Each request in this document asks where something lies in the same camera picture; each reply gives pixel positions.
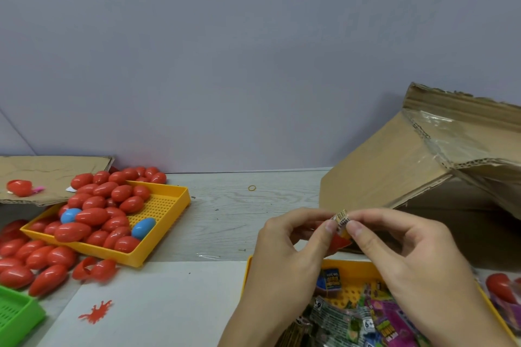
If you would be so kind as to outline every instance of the wooden table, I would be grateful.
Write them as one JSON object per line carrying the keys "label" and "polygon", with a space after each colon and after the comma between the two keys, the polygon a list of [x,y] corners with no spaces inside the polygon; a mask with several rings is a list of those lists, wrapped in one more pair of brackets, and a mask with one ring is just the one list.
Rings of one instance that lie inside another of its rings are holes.
{"label": "wooden table", "polygon": [[[318,206],[320,179],[326,172],[170,174],[168,183],[188,187],[192,203],[148,261],[245,261],[268,218],[297,207]],[[0,226],[15,219],[32,219],[42,211],[32,205],[0,205]],[[365,259],[347,253],[334,257]],[[49,317],[26,339],[24,347],[38,344],[79,287],[78,282],[68,280],[41,300]]]}

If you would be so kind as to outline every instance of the yellow tray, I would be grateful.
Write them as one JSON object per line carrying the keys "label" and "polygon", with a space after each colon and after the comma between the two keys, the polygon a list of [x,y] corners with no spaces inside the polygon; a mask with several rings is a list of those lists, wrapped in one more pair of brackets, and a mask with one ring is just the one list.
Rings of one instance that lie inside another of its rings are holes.
{"label": "yellow tray", "polygon": [[[244,286],[246,285],[246,280],[248,278],[248,272],[250,271],[250,265],[252,262],[252,256],[248,258],[248,263],[246,265],[246,271],[244,273],[244,281],[242,284],[242,291],[244,291]],[[324,259],[322,261],[322,269],[331,269],[336,268],[340,272],[340,281],[342,282],[342,292],[337,294],[335,298],[326,298],[330,303],[337,307],[344,308],[348,301],[357,302],[360,298],[360,294],[364,289],[364,285],[371,281],[380,281],[384,282],[383,278],[376,269],[376,266],[373,265],[372,262],[363,262],[363,261],[341,261],[338,259]],[[503,329],[510,335],[512,340],[517,341],[517,338],[514,336],[509,326],[505,323],[501,315],[499,315],[498,311],[495,309],[494,305],[488,299],[485,292],[476,283],[479,292],[485,299],[487,305],[490,310],[494,313],[494,316],[501,323]]]}
{"label": "yellow tray", "polygon": [[29,230],[29,227],[38,219],[55,215],[63,203],[48,208],[27,225],[21,227],[20,230],[33,239],[41,239],[51,245],[68,245],[75,251],[85,255],[114,259],[123,265],[140,267],[168,229],[179,218],[183,210],[190,204],[190,194],[186,187],[137,181],[127,181],[127,184],[131,186],[142,185],[150,189],[151,192],[150,198],[141,211],[128,216],[130,226],[133,227],[142,219],[153,218],[156,220],[156,225],[130,254],[80,242],[60,243],[54,236]]}

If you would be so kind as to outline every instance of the cardboard flap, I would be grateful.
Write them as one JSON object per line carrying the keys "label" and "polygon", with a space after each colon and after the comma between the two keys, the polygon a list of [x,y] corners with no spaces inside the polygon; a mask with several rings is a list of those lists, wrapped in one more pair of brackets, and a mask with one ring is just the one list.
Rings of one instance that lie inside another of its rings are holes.
{"label": "cardboard flap", "polygon": [[404,113],[451,168],[521,166],[521,107],[412,83]]}
{"label": "cardboard flap", "polygon": [[335,212],[395,207],[450,177],[399,113],[322,178],[319,204]]}
{"label": "cardboard flap", "polygon": [[[61,203],[73,194],[67,192],[70,180],[81,173],[108,170],[110,156],[0,156],[0,203],[29,203],[38,206]],[[29,180],[44,191],[18,198],[6,191],[10,180]]]}

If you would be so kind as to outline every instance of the hand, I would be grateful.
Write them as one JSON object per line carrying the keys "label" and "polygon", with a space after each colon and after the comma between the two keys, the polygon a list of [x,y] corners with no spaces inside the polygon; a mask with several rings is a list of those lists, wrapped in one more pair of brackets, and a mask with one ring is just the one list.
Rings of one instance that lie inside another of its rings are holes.
{"label": "hand", "polygon": [[[439,346],[515,346],[480,295],[470,266],[442,223],[388,209],[349,213],[347,231],[380,271],[416,327]],[[372,230],[387,230],[401,255]]]}
{"label": "hand", "polygon": [[[257,236],[242,298],[219,346],[274,345],[302,314],[338,227],[328,220],[334,214],[299,208],[266,221]],[[309,242],[296,251],[293,245],[300,239]]]}

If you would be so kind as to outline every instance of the pile of red eggs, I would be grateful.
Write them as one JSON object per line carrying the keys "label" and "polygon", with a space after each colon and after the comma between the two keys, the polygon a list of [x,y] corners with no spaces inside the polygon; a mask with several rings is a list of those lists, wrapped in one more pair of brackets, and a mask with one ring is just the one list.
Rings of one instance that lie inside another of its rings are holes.
{"label": "pile of red eggs", "polygon": [[29,229],[51,234],[61,243],[81,241],[110,250],[131,253],[140,243],[131,236],[127,214],[139,212],[150,197],[145,186],[130,186],[127,180],[166,182],[166,175],[156,167],[126,168],[122,171],[75,176],[76,190],[57,216],[40,219]]}
{"label": "pile of red eggs", "polygon": [[[30,241],[20,231],[26,223],[23,219],[13,221],[0,232],[0,285],[13,289],[30,285],[29,295],[40,297],[67,279],[78,256],[70,247],[47,245],[43,240]],[[107,282],[116,271],[115,261],[105,259],[96,264],[96,260],[90,257],[76,266],[72,277]]]}

